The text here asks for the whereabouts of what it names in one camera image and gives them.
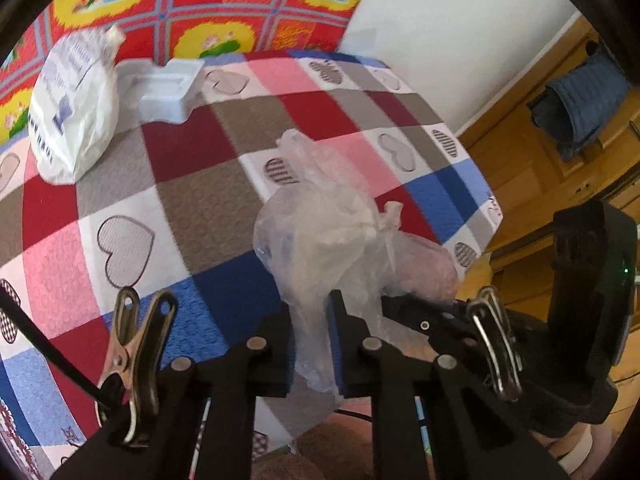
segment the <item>plastic bag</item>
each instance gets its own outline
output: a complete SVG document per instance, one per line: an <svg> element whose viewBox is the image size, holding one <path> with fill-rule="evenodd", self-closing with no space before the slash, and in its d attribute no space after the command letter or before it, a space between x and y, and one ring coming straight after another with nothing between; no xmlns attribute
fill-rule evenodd
<svg viewBox="0 0 640 480"><path fill-rule="evenodd" d="M118 123L117 27L76 30L53 46L31 95L29 137L40 176L76 183L100 158Z"/></svg>
<svg viewBox="0 0 640 480"><path fill-rule="evenodd" d="M290 306L296 371L312 389L336 392L326 325L334 288L372 335L432 360L427 336L382 316L380 295L452 299L458 277L450 254L399 231L402 204L379 212L364 177L333 148L295 130L278 146L300 182L281 187L258 213L254 249Z"/></svg>

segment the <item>black cable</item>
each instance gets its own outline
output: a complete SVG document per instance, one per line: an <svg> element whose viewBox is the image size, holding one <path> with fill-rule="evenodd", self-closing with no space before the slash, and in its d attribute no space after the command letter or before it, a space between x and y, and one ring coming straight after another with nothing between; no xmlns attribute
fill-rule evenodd
<svg viewBox="0 0 640 480"><path fill-rule="evenodd" d="M370 415L365 415L364 413L358 412L349 412L348 410L335 410L334 413L340 413L340 415L352 416L353 418L359 418L360 420L366 420L367 422L373 422L373 419Z"/></svg>
<svg viewBox="0 0 640 480"><path fill-rule="evenodd" d="M87 377L68 361L62 353L52 345L36 324L15 303L4 288L0 286L0 310L11 320L16 328L31 344L58 370L73 381L78 388L106 408L114 408L113 401L93 384Z"/></svg>

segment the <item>checkered bedsheet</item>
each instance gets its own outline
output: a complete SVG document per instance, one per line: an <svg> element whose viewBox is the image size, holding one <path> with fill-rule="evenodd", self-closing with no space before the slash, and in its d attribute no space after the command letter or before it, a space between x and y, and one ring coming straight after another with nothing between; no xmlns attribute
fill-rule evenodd
<svg viewBox="0 0 640 480"><path fill-rule="evenodd" d="M0 147L0 284L91 380L123 285L145 304L163 287L180 300L162 365L222 355L277 309L252 233L263 202L295 181L274 143L289 128L351 160L381 208L402 202L402 229L446 247L461 276L489 243L501 212L484 178L383 63L256 52L207 59L206 72L185 124L116 134L76 186L38 176L25 132ZM97 430L94 407L8 320L0 329L0 436L30 478L48 478ZM259 399L255 453L334 408L300 378L287 399Z"/></svg>

